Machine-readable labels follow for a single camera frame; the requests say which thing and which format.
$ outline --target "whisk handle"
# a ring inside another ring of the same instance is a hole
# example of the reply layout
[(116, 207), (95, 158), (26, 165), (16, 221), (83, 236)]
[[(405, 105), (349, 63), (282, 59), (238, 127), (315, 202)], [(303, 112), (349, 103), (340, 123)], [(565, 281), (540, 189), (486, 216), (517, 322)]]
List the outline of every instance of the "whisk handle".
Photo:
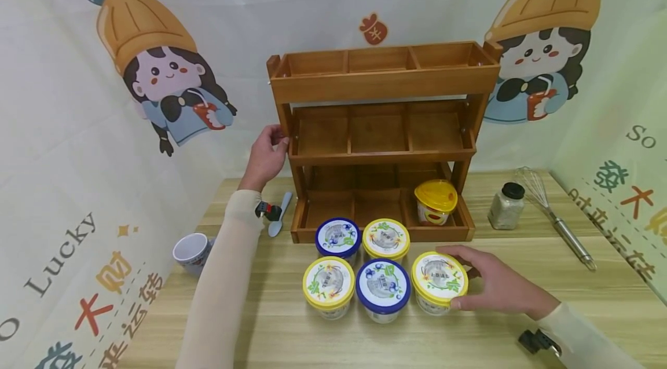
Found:
[(579, 239), (572, 233), (570, 228), (567, 227), (565, 221), (560, 217), (556, 217), (554, 220), (554, 227), (556, 227), (558, 234), (560, 234), (567, 245), (570, 246), (570, 249), (572, 249), (577, 258), (579, 258), (590, 271), (596, 271), (597, 266), (595, 262), (593, 262), (591, 254), (588, 253), (588, 250), (585, 249), (584, 245), (582, 245)]

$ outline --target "black clip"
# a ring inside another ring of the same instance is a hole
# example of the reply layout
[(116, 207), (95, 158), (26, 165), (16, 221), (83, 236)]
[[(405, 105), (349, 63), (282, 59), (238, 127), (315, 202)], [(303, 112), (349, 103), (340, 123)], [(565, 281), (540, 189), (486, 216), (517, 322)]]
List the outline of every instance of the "black clip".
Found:
[(258, 217), (261, 217), (264, 215), (267, 220), (269, 221), (278, 221), (280, 220), (280, 214), (282, 213), (282, 209), (278, 206), (272, 206), (268, 202), (260, 202), (257, 205), (257, 208), (255, 208), (255, 215)]
[(560, 346), (541, 330), (535, 331), (535, 333), (532, 333), (530, 330), (524, 331), (519, 336), (519, 343), (531, 355), (535, 355), (540, 350), (551, 350), (557, 357), (560, 357), (561, 354)]

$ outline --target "plastic spoon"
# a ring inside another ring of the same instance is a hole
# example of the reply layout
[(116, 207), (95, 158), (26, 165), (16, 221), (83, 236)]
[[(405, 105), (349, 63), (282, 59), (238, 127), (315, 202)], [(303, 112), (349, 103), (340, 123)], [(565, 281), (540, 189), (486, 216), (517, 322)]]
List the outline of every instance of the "plastic spoon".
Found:
[(280, 218), (278, 221), (273, 221), (273, 223), (269, 224), (269, 237), (276, 237), (277, 234), (280, 233), (280, 229), (283, 227), (283, 216), (285, 215), (285, 211), (288, 209), (290, 200), (291, 193), (286, 192), (285, 196), (283, 197), (283, 203), (280, 206), (280, 210), (282, 210), (280, 213)]

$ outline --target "wooden shelf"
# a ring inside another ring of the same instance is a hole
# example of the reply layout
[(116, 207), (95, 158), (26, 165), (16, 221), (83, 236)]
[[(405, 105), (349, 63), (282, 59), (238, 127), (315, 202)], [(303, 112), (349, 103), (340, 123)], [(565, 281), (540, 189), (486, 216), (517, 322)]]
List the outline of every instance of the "wooden shelf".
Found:
[(267, 62), (276, 104), (489, 93), (492, 45), (474, 41), (288, 53)]
[(474, 223), (459, 196), (444, 226), (422, 226), (414, 188), (430, 179), (451, 179), (447, 163), (407, 163), (306, 167), (307, 199), (297, 201), (292, 238), (313, 243), (317, 227), (332, 217), (347, 217), (360, 229), (378, 218), (393, 218), (407, 227), (413, 242), (471, 240)]
[(294, 109), (290, 162), (354, 165), (470, 159), (477, 149), (459, 119), (465, 100)]
[[(390, 217), (414, 242), (470, 241), (461, 193), (501, 53), (497, 43), (469, 41), (269, 57), (298, 196), (292, 240), (313, 243), (332, 217), (360, 228)], [(406, 102), (367, 104), (396, 98)], [(459, 202), (446, 225), (424, 227), (413, 191), (438, 178), (452, 182)]]

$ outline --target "left hand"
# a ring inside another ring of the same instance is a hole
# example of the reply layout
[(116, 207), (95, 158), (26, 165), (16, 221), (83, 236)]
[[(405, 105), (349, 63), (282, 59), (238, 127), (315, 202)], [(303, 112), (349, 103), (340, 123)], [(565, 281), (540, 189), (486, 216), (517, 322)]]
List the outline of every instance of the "left hand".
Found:
[(289, 137), (285, 137), (280, 124), (264, 127), (252, 145), (239, 189), (262, 192), (267, 182), (274, 179), (283, 168), (288, 146)]

